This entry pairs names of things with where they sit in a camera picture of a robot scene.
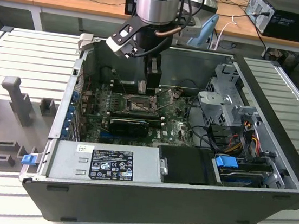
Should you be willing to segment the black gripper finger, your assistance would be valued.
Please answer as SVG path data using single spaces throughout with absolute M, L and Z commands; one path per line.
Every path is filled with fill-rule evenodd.
M 149 55 L 146 69 L 146 94 L 155 95 L 159 88 L 160 79 L 162 75 L 161 69 L 161 54 Z

